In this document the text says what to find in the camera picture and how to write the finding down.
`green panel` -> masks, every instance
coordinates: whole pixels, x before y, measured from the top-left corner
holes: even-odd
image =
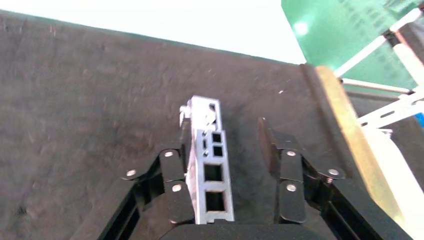
[[[282,0],[306,61],[336,70],[421,0]],[[348,71],[346,78],[409,88],[409,73],[389,45]]]
[[[417,86],[387,42],[347,71],[343,77],[407,89]]]

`white bar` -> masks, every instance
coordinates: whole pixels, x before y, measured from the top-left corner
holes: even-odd
[[[384,90],[384,91],[400,93],[400,94],[408,94],[411,92],[411,90],[407,88],[403,88],[403,87],[388,86],[388,85],[383,85],[383,84],[378,84],[373,82],[354,80],[350,78],[343,78],[342,80],[343,80],[343,84],[350,85],[350,86],[358,86],[358,87],[364,87],[369,89],[378,89],[378,90]]]
[[[389,29],[392,32],[397,32],[401,27],[408,23],[412,23],[413,21],[417,20],[421,17],[421,10],[418,8],[412,9],[410,12],[408,12],[405,16],[403,16],[399,21],[395,22]]]
[[[404,156],[380,129],[362,130],[404,217],[398,224],[413,239],[424,239],[424,193]]]
[[[378,49],[385,42],[386,42],[386,39],[384,36],[382,35],[378,36],[376,39],[374,39],[374,41],[372,41],[370,44],[364,47],[355,56],[353,56],[351,59],[345,62],[341,67],[337,68],[337,70],[334,71],[334,74],[337,77],[341,77],[343,74],[345,74],[347,71],[353,68],[356,64],[358,64],[364,58],[368,57],[368,55],[370,55],[372,52]]]
[[[395,22],[389,29],[392,32],[396,32],[405,24],[417,20],[421,16],[421,14],[422,13],[420,9],[414,8],[410,12],[408,12],[405,16],[403,16],[399,21]],[[337,70],[334,71],[334,74],[337,77],[341,77],[343,74],[345,74],[347,71],[353,68],[356,64],[358,64],[364,58],[368,57],[368,55],[374,52],[377,48],[379,48],[385,42],[386,42],[386,39],[384,36],[382,35],[378,36],[370,44],[368,44],[361,51],[359,51],[355,56],[353,56],[351,59],[345,62],[342,66],[337,68]]]
[[[403,43],[394,46],[393,51],[399,57],[415,82],[419,86],[424,86],[424,65],[415,55],[414,51]]]
[[[415,93],[403,96],[401,99],[380,109],[368,113],[358,119],[363,128],[381,128],[402,119],[424,112],[424,87],[414,89]]]

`wooden edge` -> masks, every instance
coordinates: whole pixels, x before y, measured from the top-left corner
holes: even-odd
[[[342,85],[330,68],[318,66],[315,71],[366,190],[380,208],[403,229],[406,229],[405,218],[362,132],[356,112]]]

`white metal rod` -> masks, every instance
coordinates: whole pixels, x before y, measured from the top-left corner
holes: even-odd
[[[408,12],[404,17],[402,17],[399,21],[395,22],[389,29],[392,32],[396,32],[398,29],[400,29],[405,24],[417,20],[421,16],[421,14],[422,13],[421,13],[420,9],[414,8],[410,12]],[[377,48],[379,48],[385,42],[386,42],[386,39],[385,39],[384,36],[382,36],[382,35],[378,36],[370,44],[368,44],[366,47],[364,47],[362,50],[360,50],[356,55],[354,55],[351,59],[349,59],[342,66],[337,68],[337,70],[334,71],[334,74],[337,77],[342,76],[347,71],[349,71],[351,68],[353,68],[356,64],[358,64],[360,61],[362,61],[364,58],[368,57],[368,55],[370,55],[372,52],[374,52]]]
[[[342,76],[347,71],[349,71],[351,68],[353,68],[356,64],[358,64],[360,61],[362,61],[364,58],[368,57],[372,52],[374,52],[376,49],[378,49],[381,45],[383,45],[386,42],[386,39],[384,36],[380,35],[374,41],[372,41],[370,44],[368,44],[366,47],[364,47],[361,51],[359,51],[355,56],[353,56],[351,59],[349,59],[347,62],[345,62],[341,67],[337,68],[336,71],[334,71],[334,74],[337,77]]]
[[[408,12],[405,16],[403,16],[399,21],[395,22],[389,29],[392,32],[397,32],[401,27],[408,23],[412,23],[418,18],[421,17],[421,10],[418,8],[412,9],[410,12]]]
[[[393,47],[411,77],[419,86],[424,86],[424,65],[415,53],[405,44],[400,43]]]
[[[378,89],[388,92],[394,92],[394,93],[400,93],[400,94],[409,94],[411,90],[403,87],[397,87],[397,86],[388,86],[378,83],[372,83],[367,81],[359,81],[349,78],[342,78],[343,84],[350,85],[350,86],[358,86],[363,88],[369,88],[369,89]]]

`silver metal part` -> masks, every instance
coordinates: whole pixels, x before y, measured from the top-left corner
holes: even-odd
[[[337,171],[336,169],[330,169],[330,170],[328,170],[328,172],[329,172],[331,175],[339,175],[339,171]]]
[[[126,175],[128,177],[133,176],[134,174],[136,174],[136,170],[129,170],[129,171],[126,172]]]
[[[222,128],[220,102],[193,96],[187,106],[180,108],[180,119],[183,118],[191,118],[192,143],[185,182],[194,208],[195,223],[213,223],[215,219],[234,221],[227,140]],[[208,175],[205,170],[208,168],[218,169],[218,179]],[[208,209],[209,201],[217,200],[221,208]]]
[[[287,190],[289,190],[290,192],[294,192],[296,191],[296,186],[293,184],[289,184],[287,185]]]
[[[363,128],[381,128],[410,116],[424,112],[424,87],[414,89],[411,95],[401,95],[399,100],[360,117]]]

